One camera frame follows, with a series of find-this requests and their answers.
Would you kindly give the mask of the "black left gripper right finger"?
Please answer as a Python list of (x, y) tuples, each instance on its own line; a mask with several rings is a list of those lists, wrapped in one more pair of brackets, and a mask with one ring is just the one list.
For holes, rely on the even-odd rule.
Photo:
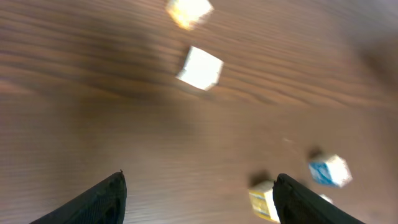
[(364, 224), (287, 174), (274, 181), (273, 201), (281, 224)]

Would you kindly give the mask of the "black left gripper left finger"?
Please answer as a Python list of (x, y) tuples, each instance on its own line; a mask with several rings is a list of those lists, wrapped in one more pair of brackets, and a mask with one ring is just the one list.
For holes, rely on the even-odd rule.
[(115, 172), (33, 224), (123, 224), (127, 187), (122, 171)]

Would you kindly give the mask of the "wooden block yellow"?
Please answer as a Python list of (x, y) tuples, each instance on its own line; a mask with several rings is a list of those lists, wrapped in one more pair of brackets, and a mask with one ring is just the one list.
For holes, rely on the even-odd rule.
[(254, 213), (270, 222), (280, 223), (273, 199), (274, 182), (267, 180), (248, 190)]

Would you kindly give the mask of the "wooden block red side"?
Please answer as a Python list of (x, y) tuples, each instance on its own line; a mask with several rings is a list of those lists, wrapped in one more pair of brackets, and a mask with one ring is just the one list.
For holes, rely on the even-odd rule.
[(329, 197), (327, 197), (325, 194), (320, 194), (319, 195), (321, 198), (323, 198), (324, 200), (326, 200), (327, 202), (333, 204), (333, 200)]

